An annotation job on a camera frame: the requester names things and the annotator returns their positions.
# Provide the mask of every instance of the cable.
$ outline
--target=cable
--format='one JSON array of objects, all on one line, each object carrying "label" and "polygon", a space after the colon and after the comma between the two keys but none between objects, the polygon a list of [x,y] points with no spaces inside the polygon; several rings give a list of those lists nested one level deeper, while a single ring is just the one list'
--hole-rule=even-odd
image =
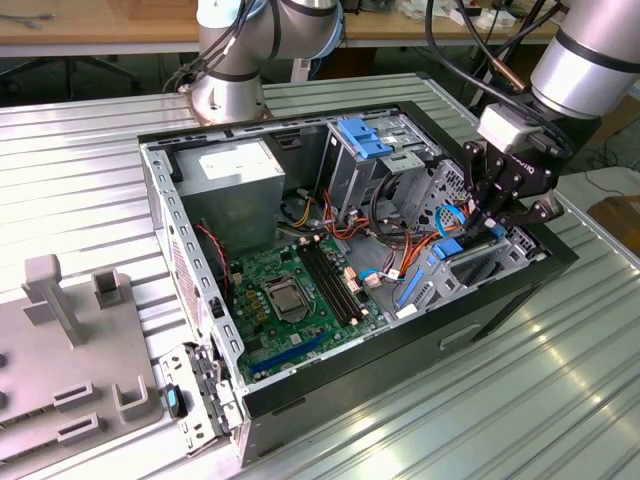
[{"label": "cable", "polygon": [[300,217],[300,220],[298,220],[297,222],[291,225],[292,227],[294,228],[302,227],[305,223],[307,223],[307,221],[309,220],[309,215],[311,214],[312,200],[313,199],[311,197],[307,199],[307,204],[304,207],[304,214],[302,215],[302,217]]},{"label": "cable", "polygon": [[195,85],[196,83],[198,83],[202,78],[206,77],[207,75],[209,75],[210,73],[212,73],[216,67],[218,65],[220,65],[220,63],[225,59],[225,57],[228,55],[229,50],[231,49],[231,47],[234,45],[234,43],[236,42],[236,39],[240,36],[240,33],[242,33],[242,29],[244,27],[244,24],[247,21],[247,17],[249,16],[249,13],[251,12],[251,9],[253,8],[253,5],[256,3],[256,0],[249,0],[249,3],[246,4],[245,9],[242,11],[242,14],[240,16],[240,20],[238,22],[238,26],[237,28],[234,30],[233,32],[233,36],[231,37],[231,39],[229,40],[229,42],[227,43],[227,45],[224,47],[224,49],[219,49],[217,52],[214,52],[213,55],[211,55],[210,58],[208,58],[206,60],[206,64],[209,64],[209,62],[213,61],[213,59],[215,57],[217,57],[218,55],[220,56],[220,58],[218,58],[216,60],[216,62],[214,62],[213,65],[207,67],[206,70],[203,71],[203,74],[196,78],[196,80],[193,82],[192,85]]},{"label": "cable", "polygon": [[322,58],[318,59],[318,63],[316,64],[316,68],[313,69],[313,72],[311,72],[311,74],[309,75],[309,80],[313,80],[315,78],[315,76],[318,74],[318,72],[320,71],[320,67],[322,66]]},{"label": "cable", "polygon": [[376,270],[375,268],[367,268],[366,270],[364,270],[363,272],[360,272],[360,275],[358,275],[358,278],[360,280],[364,280],[365,278],[367,278],[369,275],[371,275],[372,273],[380,273],[379,270]]},{"label": "cable", "polygon": [[209,47],[207,47],[207,49],[204,52],[202,52],[200,55],[198,55],[196,58],[194,58],[190,62],[178,68],[178,70],[176,70],[171,75],[171,77],[169,77],[169,79],[166,81],[166,83],[162,87],[162,93],[165,93],[167,91],[167,88],[171,84],[171,81],[173,81],[174,79],[176,80],[174,84],[174,90],[175,90],[175,88],[179,85],[180,81],[185,76],[193,73],[193,67],[196,66],[198,63],[202,62],[203,60],[205,60],[207,55],[209,55],[218,45],[220,45],[231,34],[231,32],[233,32],[236,29],[238,22],[242,17],[242,11],[243,11],[244,5],[245,5],[245,0],[241,0],[240,5],[238,7],[238,14],[236,15],[236,18],[233,21],[233,23],[229,25],[229,27],[224,31],[224,33],[220,37],[218,37],[218,39],[215,42],[209,45]]},{"label": "cable", "polygon": [[[493,34],[493,31],[494,31],[494,30],[495,30],[495,28],[496,28],[496,24],[498,23],[498,15],[499,15],[499,14],[500,14],[500,12],[502,11],[502,7],[503,7],[503,4],[504,4],[504,1],[505,1],[505,0],[500,0],[500,2],[498,3],[498,6],[496,7],[496,15],[495,15],[495,17],[493,17],[493,22],[491,23],[491,28],[489,29],[489,33],[487,34],[487,36],[486,36],[486,37],[485,37],[485,39],[484,39],[484,44],[485,44],[485,45],[487,45],[487,46],[489,46],[489,40],[491,39],[491,35]],[[479,66],[478,66],[478,68],[473,72],[473,74],[472,74],[472,75],[473,75],[474,77],[477,77],[477,76],[478,76],[478,74],[480,73],[480,71],[481,71],[481,70],[484,68],[484,66],[486,65],[486,63],[487,63],[487,58],[486,58],[486,57],[483,57],[483,58],[482,58],[482,61],[480,62],[480,65],[479,65]],[[464,95],[464,91],[467,89],[467,85],[468,85],[468,83],[466,83],[466,82],[463,82],[463,83],[462,83],[462,88],[460,88],[460,93],[458,93],[458,98],[460,98],[460,99],[462,98],[462,96]]]},{"label": "cable", "polygon": [[324,212],[322,214],[322,221],[324,222],[325,229],[338,240],[349,240],[355,236],[356,233],[366,229],[369,226],[369,220],[363,217],[358,217],[354,220],[355,228],[353,225],[336,230],[336,219],[334,218],[331,199],[329,193],[325,190],[322,194],[324,199]]},{"label": "cable", "polygon": [[[512,45],[514,45],[516,42],[520,42],[524,37],[529,35],[531,32],[533,32],[534,30],[537,30],[543,24],[547,23],[547,21],[549,21],[561,9],[562,9],[562,5],[561,4],[558,3],[558,4],[554,5],[549,11],[547,11],[547,13],[542,15],[535,22],[531,23],[531,25],[529,25],[527,28],[521,29],[520,32],[518,32],[517,34],[515,34],[512,37],[509,37],[509,39],[507,39],[502,45],[500,45],[496,49],[496,51],[494,52],[494,56],[499,57],[500,55],[502,55],[502,53],[505,50],[507,50]],[[482,63],[480,64],[480,66],[473,72],[472,75],[474,77],[477,77],[478,74],[485,68],[486,64],[487,64],[487,59],[484,59],[482,61]]]},{"label": "cable", "polygon": [[442,238],[447,236],[447,232],[444,229],[444,227],[442,226],[442,220],[440,219],[440,214],[443,210],[448,210],[449,212],[451,212],[452,214],[454,214],[458,221],[463,224],[466,220],[464,213],[462,213],[462,211],[460,211],[459,209],[457,209],[456,207],[454,207],[453,205],[441,205],[439,207],[436,208],[436,211],[434,213],[434,223],[436,224],[436,228],[438,229],[438,233],[440,234],[440,236]]},{"label": "cable", "polygon": [[493,58],[493,54],[489,50],[489,47],[487,46],[486,43],[484,43],[484,41],[482,40],[482,37],[478,33],[478,30],[476,30],[475,25],[469,18],[469,15],[467,15],[467,12],[464,7],[464,2],[462,0],[455,0],[455,1],[456,1],[456,4],[458,5],[458,11],[462,16],[464,23],[467,25],[467,29],[469,29],[469,33],[471,33],[471,36],[475,40],[476,45],[478,45],[478,48],[484,52],[484,54],[487,56],[489,60],[495,60],[495,58]]},{"label": "cable", "polygon": [[207,230],[204,225],[194,226],[202,233],[204,233],[207,237],[209,237],[209,240],[213,242],[213,244],[216,246],[216,249],[218,250],[218,255],[220,255],[220,263],[222,264],[222,274],[224,275],[225,298],[227,298],[227,296],[229,295],[229,278],[227,273],[227,262],[224,258],[224,251],[222,249],[222,246],[220,245],[220,242],[218,242],[218,239],[209,230]]},{"label": "cable", "polygon": [[551,149],[551,151],[549,152],[551,156],[559,158],[568,158],[573,156],[575,152],[573,142],[571,141],[571,139],[569,139],[566,133],[558,128],[557,125],[544,118],[540,113],[533,110],[531,107],[518,102],[514,98],[492,87],[491,85],[488,85],[472,77],[470,74],[458,68],[455,64],[450,62],[446,57],[442,55],[442,52],[440,51],[440,48],[438,47],[438,44],[436,43],[433,36],[433,2],[434,0],[427,0],[427,9],[424,17],[424,29],[427,43],[429,44],[429,47],[431,47],[431,49],[434,51],[434,53],[438,55],[440,62],[447,69],[460,76],[468,83],[496,98],[501,104],[508,106],[509,108],[523,115],[525,118],[533,120],[534,122],[541,125],[546,130],[546,132],[550,134],[552,138],[561,146],[560,150],[558,150],[557,148]]},{"label": "cable", "polygon": [[[371,199],[369,201],[369,228],[371,228],[371,231],[374,233],[378,241],[388,247],[406,244],[406,235],[404,235],[405,238],[402,240],[394,238],[393,236],[383,232],[378,225],[380,223],[378,221],[378,201],[381,196],[380,194],[383,190],[386,190],[393,185],[396,178],[396,175],[392,172],[388,172],[371,194]],[[384,220],[383,223],[392,225],[395,228],[403,228],[401,225],[390,222],[389,220]]]},{"label": "cable", "polygon": [[[546,0],[536,0],[535,1],[533,6],[531,7],[531,10],[529,10],[529,13],[527,14],[525,19],[523,20],[522,25],[520,26],[520,31],[518,32],[518,35],[521,34],[523,31],[525,31],[535,21],[536,17],[540,14],[540,11],[542,10],[542,7],[544,6],[545,3],[546,3]],[[520,46],[520,42],[522,41],[522,38],[524,38],[524,36],[520,37],[520,40],[514,42],[509,47],[509,51],[503,57],[503,61],[505,63],[508,63],[509,60],[511,60],[511,58],[515,54],[516,50]]]},{"label": "cable", "polygon": [[607,188],[601,187],[600,185],[598,185],[596,182],[594,182],[593,180],[591,180],[589,178],[589,172],[587,172],[585,170],[584,172],[584,177],[587,179],[587,182],[589,182],[591,185],[593,185],[596,188],[599,188],[600,190],[602,190],[603,192],[606,193],[617,193],[618,195],[620,195],[621,197],[625,197],[626,195],[624,193],[622,193],[620,190],[609,190]]}]

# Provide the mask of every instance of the expansion slot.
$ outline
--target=expansion slot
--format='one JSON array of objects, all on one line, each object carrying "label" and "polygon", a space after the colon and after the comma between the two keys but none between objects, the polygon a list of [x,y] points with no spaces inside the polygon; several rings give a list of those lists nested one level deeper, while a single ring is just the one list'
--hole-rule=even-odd
[{"label": "expansion slot", "polygon": [[250,370],[251,373],[261,372],[263,370],[269,370],[270,368],[277,367],[278,365],[282,365],[283,363],[288,362],[292,358],[298,357],[300,355],[304,355],[305,353],[309,353],[316,349],[318,345],[322,343],[322,341],[327,338],[327,333],[322,333],[318,335],[316,338],[309,340],[308,342],[303,343],[302,345],[298,345],[296,347],[290,348],[287,351],[274,355],[271,358],[267,358],[266,360],[262,360],[254,365],[251,365]]},{"label": "expansion slot", "polygon": [[360,321],[363,317],[362,312],[329,264],[320,248],[320,242],[314,239],[309,243],[301,244],[298,247],[298,256],[320,293],[329,303],[338,323],[346,327],[353,321]]}]

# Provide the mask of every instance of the yellow wire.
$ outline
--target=yellow wire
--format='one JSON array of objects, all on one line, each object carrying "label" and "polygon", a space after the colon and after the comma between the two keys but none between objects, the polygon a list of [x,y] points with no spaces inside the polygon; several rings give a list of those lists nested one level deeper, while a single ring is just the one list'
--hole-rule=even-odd
[{"label": "yellow wire", "polygon": [[304,215],[302,215],[300,220],[298,220],[292,226],[296,227],[296,228],[301,227],[302,225],[307,223],[307,220],[309,220],[309,215],[310,214],[311,214],[311,198],[307,199],[307,206],[304,209]]}]

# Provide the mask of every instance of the blue connector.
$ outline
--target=blue connector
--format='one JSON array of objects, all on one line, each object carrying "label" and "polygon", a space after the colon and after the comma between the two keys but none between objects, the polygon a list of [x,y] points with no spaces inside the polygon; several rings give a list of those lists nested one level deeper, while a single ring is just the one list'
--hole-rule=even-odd
[{"label": "blue connector", "polygon": [[382,157],[393,153],[393,148],[382,143],[382,140],[376,135],[376,131],[364,123],[361,118],[340,120],[338,128],[351,142],[351,145],[358,149],[362,158]]},{"label": "blue connector", "polygon": [[402,292],[402,295],[398,299],[398,302],[396,303],[398,307],[401,307],[402,305],[404,305],[404,302],[407,301],[407,298],[409,298],[409,295],[411,295],[411,292],[413,292],[418,286],[418,282],[420,281],[423,275],[424,275],[424,272],[422,271],[421,268],[419,268],[418,271],[416,271],[416,274],[413,276],[413,278],[409,282],[409,285],[407,285],[407,288],[405,288],[404,292]]},{"label": "blue connector", "polygon": [[463,248],[455,238],[447,238],[433,246],[433,253],[435,253],[440,260],[444,260],[456,253],[460,253],[462,250]]},{"label": "blue connector", "polygon": [[496,225],[491,229],[491,233],[493,233],[496,236],[496,238],[503,239],[507,234],[507,230],[504,227],[501,227],[500,225]]}]

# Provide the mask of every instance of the metal slatted table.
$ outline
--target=metal slatted table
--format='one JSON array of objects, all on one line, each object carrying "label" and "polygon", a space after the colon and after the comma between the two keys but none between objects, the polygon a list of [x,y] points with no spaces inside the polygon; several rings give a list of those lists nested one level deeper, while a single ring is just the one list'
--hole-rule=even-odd
[{"label": "metal slatted table", "polygon": [[[414,100],[459,142],[476,137],[474,118],[415,75],[274,85],[265,95],[276,115]],[[22,295],[24,258],[55,252],[63,285],[107,265],[131,277],[154,362],[189,340],[135,137],[191,126],[176,95],[0,110],[0,301]],[[624,177],[640,191],[638,176]],[[577,177],[561,183],[570,207],[582,188]],[[244,472],[228,442],[183,458],[167,414],[32,478],[637,478],[637,265],[578,210],[551,228],[580,260],[496,334]]]}]

